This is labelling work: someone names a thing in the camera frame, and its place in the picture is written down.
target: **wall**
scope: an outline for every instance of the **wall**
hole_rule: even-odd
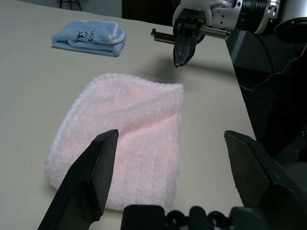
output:
[[[59,7],[59,0],[21,0],[21,1],[43,5],[43,6],[55,7],[55,8]],[[82,10],[85,12],[121,18],[122,0],[79,0],[79,2],[81,3]],[[73,4],[72,6],[74,10],[76,11],[79,10],[77,4]],[[62,8],[70,10],[70,5],[68,3],[63,3]]]

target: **silver cylinder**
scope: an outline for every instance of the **silver cylinder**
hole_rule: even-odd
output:
[[[296,18],[307,18],[307,0],[282,0],[279,24]]]
[[[283,0],[275,33],[288,43],[307,42],[307,0]]]

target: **folded towel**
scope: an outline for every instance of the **folded towel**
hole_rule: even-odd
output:
[[[105,74],[79,95],[60,125],[45,172],[59,188],[72,163],[100,133],[119,130],[106,208],[131,204],[172,209],[181,165],[181,84]]]
[[[51,42],[60,49],[118,56],[125,39],[126,33],[117,23],[75,21],[53,35]]]

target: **black cable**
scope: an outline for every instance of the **black cable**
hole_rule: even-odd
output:
[[[267,54],[272,74],[275,75],[275,69],[274,69],[273,61],[272,61],[272,58],[270,56],[270,53],[269,53],[269,50],[268,50],[267,46],[264,44],[263,40],[261,39],[261,37],[258,34],[255,34],[254,32],[251,32],[251,33],[255,35],[255,37],[260,41],[260,43],[262,44],[263,48],[265,49],[265,53]]]
[[[240,85],[240,87],[241,87],[242,89],[245,89],[245,90],[248,90],[248,91],[253,92],[259,85],[266,83],[269,79],[271,79],[271,77],[273,77],[273,76],[275,75],[275,69],[274,69],[273,61],[272,61],[272,58],[271,58],[271,56],[270,56],[270,53],[269,53],[269,50],[268,50],[267,46],[264,44],[263,40],[261,39],[261,37],[260,37],[258,34],[255,34],[254,32],[251,32],[251,33],[254,34],[255,37],[256,37],[256,38],[260,41],[260,43],[262,44],[262,46],[263,46],[263,48],[264,48],[264,50],[265,50],[265,53],[266,53],[266,55],[267,55],[267,58],[268,58],[268,60],[269,60],[270,67],[271,67],[271,72],[272,72],[271,76],[269,76],[269,77],[266,79],[266,81],[260,82],[260,83],[256,84],[256,86],[253,87],[252,89],[248,89],[248,88],[245,88],[245,87],[243,87],[243,86]]]

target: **black chair leg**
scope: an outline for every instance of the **black chair leg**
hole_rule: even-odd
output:
[[[72,3],[71,0],[68,0],[69,5],[71,6],[71,10],[72,10]]]
[[[79,2],[79,0],[76,0],[76,2],[77,2],[77,4],[78,4],[78,6],[79,6],[80,11],[82,11],[82,9],[81,9],[81,3]]]

